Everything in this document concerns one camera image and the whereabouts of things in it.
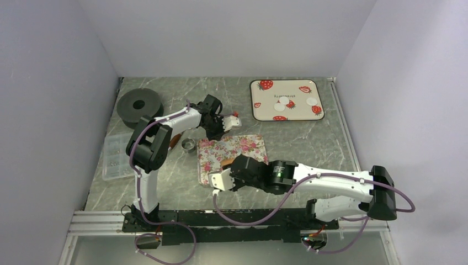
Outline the floral print tray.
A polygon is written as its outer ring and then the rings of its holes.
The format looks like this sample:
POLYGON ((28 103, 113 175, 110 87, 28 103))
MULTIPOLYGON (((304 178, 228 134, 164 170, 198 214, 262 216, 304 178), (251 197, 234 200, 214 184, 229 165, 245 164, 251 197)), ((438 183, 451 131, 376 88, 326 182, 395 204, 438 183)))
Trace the floral print tray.
POLYGON ((262 135, 225 136, 220 141, 207 138, 197 142, 198 181, 202 186, 209 184, 208 174, 222 170, 221 162, 245 155, 267 162, 267 152, 262 135))

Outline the wooden rolling pin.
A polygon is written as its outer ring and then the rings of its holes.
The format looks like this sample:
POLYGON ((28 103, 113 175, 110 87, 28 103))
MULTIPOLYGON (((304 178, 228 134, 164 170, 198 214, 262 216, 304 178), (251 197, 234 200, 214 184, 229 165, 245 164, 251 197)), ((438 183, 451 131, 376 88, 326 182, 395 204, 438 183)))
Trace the wooden rolling pin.
POLYGON ((223 170, 227 169, 227 168, 230 168, 232 163, 234 162, 235 158, 228 158, 228 159, 225 159, 225 160, 222 160, 220 162, 220 166, 223 170))

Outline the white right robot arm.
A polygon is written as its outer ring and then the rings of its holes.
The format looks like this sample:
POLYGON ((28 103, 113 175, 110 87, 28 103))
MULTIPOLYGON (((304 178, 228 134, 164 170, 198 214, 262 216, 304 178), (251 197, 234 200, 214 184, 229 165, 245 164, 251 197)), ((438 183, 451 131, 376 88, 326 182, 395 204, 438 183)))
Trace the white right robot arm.
POLYGON ((275 195, 293 192, 332 195, 308 203, 304 222, 311 229, 352 215, 383 221, 397 218, 395 184, 383 166, 373 166, 370 171, 343 172, 286 160, 264 163, 239 155, 222 169, 228 170, 233 179, 232 191, 247 186, 275 195))

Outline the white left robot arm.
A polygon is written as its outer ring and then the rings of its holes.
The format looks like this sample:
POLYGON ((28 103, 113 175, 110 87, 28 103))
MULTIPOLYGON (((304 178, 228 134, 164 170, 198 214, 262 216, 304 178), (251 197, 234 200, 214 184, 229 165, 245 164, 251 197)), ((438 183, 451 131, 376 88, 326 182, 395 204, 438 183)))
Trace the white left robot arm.
POLYGON ((157 175, 166 161, 171 140, 196 128, 203 128, 209 140, 220 140, 228 132, 222 109, 221 101, 208 94, 203 101, 188 102, 175 113, 140 118, 127 144, 126 154, 135 175, 132 212, 140 211, 136 223, 143 231, 150 232, 158 226, 157 175))

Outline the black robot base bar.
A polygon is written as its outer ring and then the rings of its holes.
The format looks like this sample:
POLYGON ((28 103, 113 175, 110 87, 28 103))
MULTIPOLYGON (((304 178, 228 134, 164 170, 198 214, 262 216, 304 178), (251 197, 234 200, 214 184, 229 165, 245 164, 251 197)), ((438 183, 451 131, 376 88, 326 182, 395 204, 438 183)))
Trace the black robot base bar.
POLYGON ((145 222, 137 210, 124 215, 124 233, 157 232, 164 246, 182 243, 281 241, 299 243, 301 239, 316 230, 326 232, 338 230, 338 220, 323 222, 302 208, 280 209, 274 216, 260 225, 246 224, 266 217, 271 209, 230 209, 223 210, 228 218, 241 223, 229 223, 212 210, 159 210, 158 216, 151 216, 151 223, 145 222))

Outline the strawberry print tray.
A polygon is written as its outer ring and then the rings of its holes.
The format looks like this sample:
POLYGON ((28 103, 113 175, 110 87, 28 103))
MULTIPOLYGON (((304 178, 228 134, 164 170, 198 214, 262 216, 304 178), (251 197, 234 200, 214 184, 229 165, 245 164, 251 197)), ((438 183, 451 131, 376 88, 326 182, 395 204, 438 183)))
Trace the strawberry print tray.
POLYGON ((311 79, 256 79, 249 90, 257 121, 318 121, 325 116, 318 86, 311 79))

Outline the round white wrapper left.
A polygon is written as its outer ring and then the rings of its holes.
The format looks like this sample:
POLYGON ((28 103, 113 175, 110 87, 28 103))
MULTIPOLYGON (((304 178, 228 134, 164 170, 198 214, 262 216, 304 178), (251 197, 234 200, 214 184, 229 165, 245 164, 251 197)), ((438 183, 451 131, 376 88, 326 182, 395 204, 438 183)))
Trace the round white wrapper left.
POLYGON ((275 103, 274 104, 274 109, 277 111, 277 112, 283 112, 285 110, 286 106, 282 103, 275 103))

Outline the round white wrapper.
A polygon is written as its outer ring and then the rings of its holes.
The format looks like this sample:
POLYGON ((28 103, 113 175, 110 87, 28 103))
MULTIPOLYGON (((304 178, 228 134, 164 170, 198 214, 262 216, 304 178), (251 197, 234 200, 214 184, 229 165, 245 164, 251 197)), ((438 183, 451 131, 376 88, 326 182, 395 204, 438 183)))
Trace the round white wrapper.
POLYGON ((290 99, 288 97, 282 96, 279 98, 278 103, 281 103, 283 105, 288 105, 290 102, 290 99))
POLYGON ((309 106, 314 106, 314 105, 318 104, 318 100, 316 98, 314 98, 314 97, 309 97, 309 98, 307 98, 306 103, 309 106))
POLYGON ((277 111, 277 112, 283 112, 285 110, 286 106, 282 103, 275 103, 274 104, 274 109, 277 111))

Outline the round white wrapper middle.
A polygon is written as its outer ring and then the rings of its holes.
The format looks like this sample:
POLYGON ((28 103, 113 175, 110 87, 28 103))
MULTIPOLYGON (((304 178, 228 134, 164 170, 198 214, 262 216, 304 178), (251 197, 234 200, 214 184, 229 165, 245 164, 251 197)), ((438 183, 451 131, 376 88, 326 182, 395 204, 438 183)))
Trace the round white wrapper middle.
POLYGON ((290 99, 288 97, 282 96, 279 98, 278 103, 281 103, 283 105, 288 105, 290 102, 290 99))

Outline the black filament spool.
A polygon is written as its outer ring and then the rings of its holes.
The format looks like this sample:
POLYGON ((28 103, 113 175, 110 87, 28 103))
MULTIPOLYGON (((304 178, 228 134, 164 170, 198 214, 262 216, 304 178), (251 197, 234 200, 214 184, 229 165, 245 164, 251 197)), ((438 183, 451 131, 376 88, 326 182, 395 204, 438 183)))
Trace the black filament spool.
POLYGON ((125 93, 118 100, 116 111, 130 129, 134 129, 144 115, 152 118, 164 115, 161 97, 149 88, 133 89, 125 93))

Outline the round white wrapper right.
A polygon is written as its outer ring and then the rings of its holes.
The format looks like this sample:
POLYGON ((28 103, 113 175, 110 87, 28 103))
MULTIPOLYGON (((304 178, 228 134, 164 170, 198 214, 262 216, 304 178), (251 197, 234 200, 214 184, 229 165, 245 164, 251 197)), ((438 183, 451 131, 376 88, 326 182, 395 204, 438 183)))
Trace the round white wrapper right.
POLYGON ((309 97, 309 98, 307 98, 306 103, 309 106, 314 106, 314 105, 318 104, 318 100, 316 98, 314 98, 314 97, 309 97))

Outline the clear plastic parts box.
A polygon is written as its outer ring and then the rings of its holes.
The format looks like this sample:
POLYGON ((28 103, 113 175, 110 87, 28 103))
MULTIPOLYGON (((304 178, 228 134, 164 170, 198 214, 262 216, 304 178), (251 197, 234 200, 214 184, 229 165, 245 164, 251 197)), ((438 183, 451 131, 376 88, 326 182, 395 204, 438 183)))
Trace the clear plastic parts box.
POLYGON ((126 154, 127 144, 132 133, 107 136, 103 146, 102 179, 110 181, 119 178, 132 177, 133 169, 129 165, 126 154))

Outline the aluminium frame rail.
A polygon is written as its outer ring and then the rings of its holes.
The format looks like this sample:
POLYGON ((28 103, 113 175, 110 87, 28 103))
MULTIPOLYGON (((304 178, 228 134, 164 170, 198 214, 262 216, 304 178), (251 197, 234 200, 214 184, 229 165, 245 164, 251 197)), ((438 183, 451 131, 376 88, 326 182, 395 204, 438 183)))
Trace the aluminium frame rail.
POLYGON ((68 236, 123 235, 124 215, 120 211, 75 211, 68 236))

